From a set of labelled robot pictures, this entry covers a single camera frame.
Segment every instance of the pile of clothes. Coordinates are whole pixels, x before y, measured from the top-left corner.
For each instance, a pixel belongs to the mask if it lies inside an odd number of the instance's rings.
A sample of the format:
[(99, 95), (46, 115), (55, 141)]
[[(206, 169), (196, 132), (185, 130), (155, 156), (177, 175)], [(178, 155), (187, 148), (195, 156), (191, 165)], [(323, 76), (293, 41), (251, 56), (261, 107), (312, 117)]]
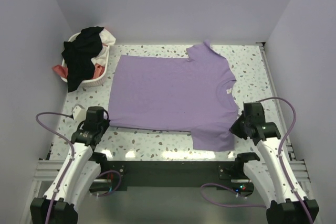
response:
[(116, 39), (104, 27), (83, 29), (74, 41), (64, 42), (65, 66), (56, 65), (52, 69), (68, 81), (68, 92), (77, 90), (84, 80), (96, 79), (105, 70), (108, 46)]

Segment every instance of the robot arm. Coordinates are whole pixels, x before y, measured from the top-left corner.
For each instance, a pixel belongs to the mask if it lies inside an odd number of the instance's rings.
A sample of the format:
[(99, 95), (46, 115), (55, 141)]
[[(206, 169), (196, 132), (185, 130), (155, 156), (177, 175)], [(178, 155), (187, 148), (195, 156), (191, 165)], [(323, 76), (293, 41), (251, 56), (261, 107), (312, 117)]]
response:
[(267, 208), (267, 220), (269, 224), (308, 224), (309, 220), (300, 200), (306, 205), (310, 216), (315, 220), (319, 207), (316, 200), (308, 199), (302, 190), (288, 163), (284, 152), (281, 150), (283, 167), (288, 177), (295, 186), (291, 188), (286, 178), (279, 157), (280, 133), (275, 123), (266, 123), (264, 108), (261, 103), (244, 103), (244, 111), (230, 130), (240, 138), (252, 138), (267, 165), (269, 175), (256, 169), (260, 164), (259, 157), (255, 154), (244, 159), (244, 154), (237, 156), (240, 169), (253, 181)]
[(106, 157), (94, 153), (94, 149), (109, 127), (104, 119), (104, 108), (89, 107), (86, 119), (72, 135), (74, 147), (66, 157), (61, 170), (43, 198), (34, 198), (30, 205), (33, 224), (44, 224), (49, 205), (52, 204), (49, 223), (73, 224), (78, 221), (77, 210), (94, 179), (100, 174), (101, 164)]

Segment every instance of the metal frame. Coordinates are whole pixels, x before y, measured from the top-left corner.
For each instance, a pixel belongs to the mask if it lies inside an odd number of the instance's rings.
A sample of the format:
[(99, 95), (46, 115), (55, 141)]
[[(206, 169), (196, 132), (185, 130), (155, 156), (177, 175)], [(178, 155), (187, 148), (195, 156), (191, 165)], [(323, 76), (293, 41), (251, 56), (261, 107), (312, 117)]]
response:
[[(267, 73), (267, 77), (269, 79), (269, 84), (271, 87), (271, 91), (272, 94), (274, 96), (277, 96), (277, 92), (274, 86), (274, 82), (270, 73), (270, 69), (268, 66), (268, 62), (267, 62), (267, 58), (266, 58), (266, 53), (265, 53), (265, 49), (263, 44), (261, 43), (257, 43), (256, 45), (259, 46), (260, 52), (261, 52), (261, 56), (262, 56), (262, 60), (264, 61), (265, 64), (265, 68), (266, 68), (266, 73)], [(280, 123), (281, 123), (281, 127), (282, 129), (286, 130), (286, 124), (285, 124), (285, 120), (283, 117), (283, 113), (281, 110), (281, 106), (279, 101), (275, 101), (276, 103), (276, 108), (277, 108), (277, 112), (279, 114), (280, 117)], [(289, 137), (286, 140), (286, 147), (288, 150), (288, 154), (289, 154), (289, 164), (290, 167), (297, 179), (297, 181), (299, 182), (299, 184), (301, 185), (302, 189), (306, 192), (306, 194), (308, 195), (308, 197), (310, 199), (314, 199), (314, 195), (312, 193), (312, 188), (311, 188), (311, 184), (310, 184), (310, 179), (309, 179), (309, 175), (307, 172), (307, 168), (305, 165), (304, 161), (297, 161), (295, 158), (295, 154), (292, 148), (292, 144), (290, 142)], [(58, 171), (61, 169), (62, 165), (63, 165), (63, 161), (50, 161), (50, 160), (40, 160), (37, 164), (37, 168), (34, 174), (34, 178), (33, 178), (33, 182), (32, 185), (30, 187), (30, 191), (27, 197), (27, 201), (26, 201), (26, 205), (24, 207), (24, 211), (20, 220), (20, 224), (31, 224), (31, 216), (30, 216), (30, 203), (32, 202), (32, 200), (35, 197), (38, 197), (38, 195), (40, 194), (40, 189), (41, 189), (41, 184), (42, 182), (51, 182), (54, 181)], [(265, 167), (266, 172), (267, 171), (267, 166), (265, 164), (265, 162), (262, 162), (262, 165)], [(105, 180), (102, 179), (95, 179), (94, 182), (96, 183), (101, 183), (101, 182), (105, 182)], [(250, 179), (232, 179), (231, 180), (232, 183), (250, 183), (252, 182)], [(316, 220), (315, 220), (315, 224), (322, 224), (322, 220), (320, 218), (320, 215), (317, 216)]]
[[(127, 164), (128, 162), (131, 161), (120, 161), (120, 165), (123, 165), (122, 163)], [(37, 168), (34, 174), (33, 178), (33, 183), (30, 188), (29, 195), (27, 197), (26, 205), (24, 208), (24, 212), (20, 221), (20, 224), (31, 224), (31, 217), (30, 217), (30, 203), (32, 200), (37, 197), (40, 193), (40, 188), (42, 182), (52, 182), (55, 180), (56, 176), (59, 173), (59, 170), (61, 169), (64, 161), (55, 161), (55, 160), (40, 160), (38, 161)], [(218, 165), (221, 163), (229, 163), (229, 162), (212, 162), (214, 165)], [(265, 162), (261, 162), (262, 168), (267, 170), (267, 166)], [(305, 192), (309, 195), (309, 198), (314, 198), (312, 195), (312, 190), (311, 190), (311, 185), (310, 185), (310, 180), (309, 176), (307, 173), (307, 169), (305, 166), (304, 161), (290, 161), (289, 162), (291, 169), (293, 170), (295, 177), (297, 178), (298, 182), (302, 185), (302, 188), (305, 190)], [(105, 180), (102, 179), (95, 179), (95, 183), (101, 183), (101, 182), (106, 182)], [(243, 179), (231, 179), (231, 183), (248, 183), (248, 182), (253, 182), (252, 180), (243, 180)]]

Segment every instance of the pink clothing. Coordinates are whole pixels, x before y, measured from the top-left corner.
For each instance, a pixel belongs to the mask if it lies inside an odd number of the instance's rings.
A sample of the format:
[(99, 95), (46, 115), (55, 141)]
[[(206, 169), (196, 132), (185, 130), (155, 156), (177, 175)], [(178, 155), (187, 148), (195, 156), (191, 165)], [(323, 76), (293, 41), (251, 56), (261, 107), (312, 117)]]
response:
[[(62, 67), (61, 65), (56, 65), (52, 67), (53, 71), (55, 71), (56, 74), (59, 76), (67, 79), (68, 78), (68, 68), (67, 67)], [(99, 64), (95, 64), (94, 66), (94, 74), (92, 80), (100, 77), (105, 71), (105, 67)]]

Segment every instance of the terrazzo surface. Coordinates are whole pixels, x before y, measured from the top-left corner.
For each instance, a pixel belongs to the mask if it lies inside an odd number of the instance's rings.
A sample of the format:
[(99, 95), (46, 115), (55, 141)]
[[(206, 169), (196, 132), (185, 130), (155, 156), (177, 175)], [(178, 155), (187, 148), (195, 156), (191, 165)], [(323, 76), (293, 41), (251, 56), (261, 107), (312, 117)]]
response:
[[(68, 93), (62, 113), (71, 114), (76, 104), (85, 108), (102, 106), (108, 108), (113, 75), (121, 55), (186, 58), (186, 48), (191, 45), (116, 45), (110, 48), (107, 80), (103, 85), (91, 88), (79, 88)], [(243, 102), (257, 101), (272, 96), (265, 65), (258, 46), (221, 46), (212, 48), (224, 56), (237, 82), (233, 88), (233, 97), (243, 109)], [(273, 100), (263, 102), (266, 120), (273, 121), (281, 128), (279, 115)], [(57, 131), (71, 138), (79, 122), (60, 119)], [(65, 159), (69, 146), (55, 136), (50, 159)], [(251, 140), (235, 139), (235, 149), (227, 152), (193, 150), (193, 141), (188, 132), (149, 131), (109, 127), (96, 152), (105, 153), (108, 160), (134, 161), (232, 161), (238, 153), (259, 153)]]

